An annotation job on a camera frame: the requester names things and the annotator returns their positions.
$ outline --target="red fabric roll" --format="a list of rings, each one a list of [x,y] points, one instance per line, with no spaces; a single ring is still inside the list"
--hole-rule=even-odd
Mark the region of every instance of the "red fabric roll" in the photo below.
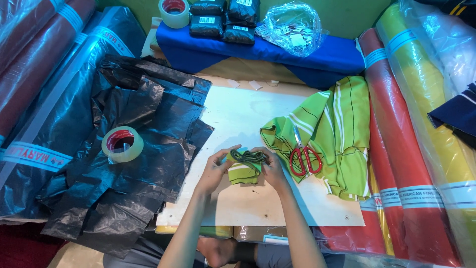
[[[405,244],[405,228],[403,225],[403,207],[395,192],[397,186],[390,167],[387,151],[377,127],[372,103],[370,103],[370,162],[374,168],[375,179],[380,188],[380,199],[384,207],[388,231],[392,238],[393,251],[396,258],[408,259],[408,247]]]
[[[43,26],[64,0],[0,1],[0,74]]]
[[[374,198],[360,201],[365,226],[313,227],[314,237],[322,246],[334,252],[360,252],[384,255],[385,241]]]
[[[380,57],[379,54],[367,57],[384,46],[378,39],[375,29],[364,32],[359,38],[359,43],[366,57],[365,78],[375,116],[403,204],[405,243],[408,245],[409,259],[458,267],[454,239],[442,202],[433,205],[425,202],[424,199],[417,203],[418,201],[409,198],[408,193],[415,198],[425,197],[429,192],[432,196],[438,193],[432,190],[433,183],[418,147],[407,104],[395,81],[385,53],[380,54]]]
[[[94,12],[94,0],[70,0],[68,5],[79,15],[72,17],[77,27]],[[7,136],[17,119],[40,91],[59,62],[73,45],[77,29],[59,11],[15,58],[0,78],[0,135]]]

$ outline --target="clear plastic bag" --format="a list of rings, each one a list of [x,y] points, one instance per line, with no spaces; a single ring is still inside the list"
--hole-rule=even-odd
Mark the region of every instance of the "clear plastic bag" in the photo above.
[[[317,12],[299,1],[270,8],[264,25],[266,40],[299,57],[307,57],[318,49],[327,34],[322,31]]]

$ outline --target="white cutting board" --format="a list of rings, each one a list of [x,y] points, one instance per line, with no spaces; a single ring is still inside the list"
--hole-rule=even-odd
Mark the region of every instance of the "white cutting board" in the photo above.
[[[176,203],[166,203],[158,215],[158,226],[179,225],[210,155],[236,144],[249,149],[264,146],[260,127],[274,117],[288,115],[317,92],[302,85],[270,87],[262,82],[264,88],[259,91],[220,87],[215,85],[223,85],[223,80],[211,80],[214,86],[208,93],[201,120],[215,131],[193,161]],[[358,202],[327,195],[322,180],[314,176],[297,184],[286,170],[285,174],[309,226],[364,226]],[[202,226],[285,225],[279,197],[263,178],[257,185],[231,185],[227,175],[212,194],[202,222]]]

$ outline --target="navy fabric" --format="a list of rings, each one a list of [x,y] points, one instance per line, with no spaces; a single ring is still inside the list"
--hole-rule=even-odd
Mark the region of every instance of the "navy fabric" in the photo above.
[[[188,26],[173,29],[161,23],[156,37],[170,65],[188,73],[200,72],[228,57],[238,57],[282,63],[308,86],[327,89],[365,68],[355,41],[334,36],[327,36],[322,46],[305,58],[291,55],[258,36],[254,46],[191,37]]]
[[[476,148],[476,92],[465,90],[428,115],[435,128],[448,124],[456,136]]]

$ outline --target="blue fabric roll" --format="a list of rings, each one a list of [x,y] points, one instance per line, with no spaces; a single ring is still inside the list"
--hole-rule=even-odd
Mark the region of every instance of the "blue fabric roll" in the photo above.
[[[238,57],[281,63],[308,86],[328,88],[365,69],[355,41],[334,36],[327,36],[322,46],[306,58],[291,55],[258,36],[254,46],[191,37],[188,26],[173,29],[161,23],[156,37],[170,65],[188,73],[200,72],[228,57]]]

